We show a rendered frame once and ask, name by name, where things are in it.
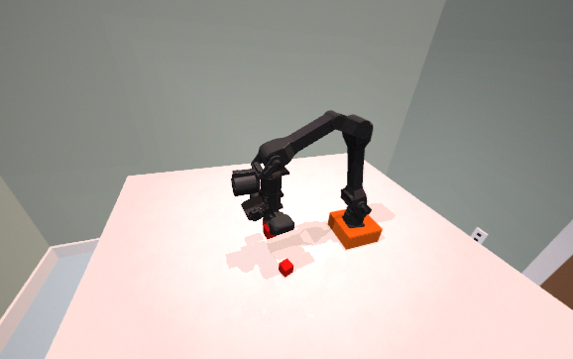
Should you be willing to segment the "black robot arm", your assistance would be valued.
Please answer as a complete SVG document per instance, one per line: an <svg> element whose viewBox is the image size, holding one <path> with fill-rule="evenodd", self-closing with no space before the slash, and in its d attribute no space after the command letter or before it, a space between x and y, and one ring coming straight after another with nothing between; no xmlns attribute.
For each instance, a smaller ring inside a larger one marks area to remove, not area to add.
<svg viewBox="0 0 573 359"><path fill-rule="evenodd" d="M264 143L251 163L251 169L232 171L234 196L259 193L241 203L248 220L257 221L263 218L263 213L270 215L269 204L261 198L259 188L267 194L279 193L282 177L290 174L286 165L294 155L334 130L342 132L347 145L347 185L341 189L340 197L348 206L342 218L348 228L365 227L364 218L372 209L367 205L363 189L364 155L365 147L371 141L373 125L359 116L345 116L334 111L326 111L289 136Z"/></svg>

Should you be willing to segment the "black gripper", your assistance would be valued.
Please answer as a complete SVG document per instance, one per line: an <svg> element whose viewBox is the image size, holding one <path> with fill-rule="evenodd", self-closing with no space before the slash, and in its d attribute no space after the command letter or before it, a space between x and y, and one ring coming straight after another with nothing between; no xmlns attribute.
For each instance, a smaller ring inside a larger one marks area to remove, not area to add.
<svg viewBox="0 0 573 359"><path fill-rule="evenodd" d="M267 194L262 192L260 188L259 192L261 193L261 198L265 199L269 204L270 215L265 216L263 213L263 218L265 224L270 227L271 235L274 234L278 236L293 230L293 220L289 217L289 215L279 211L279 209L284 208L284 206L281 204L281 197L284 197L284 193L280 191L276 194Z"/></svg>

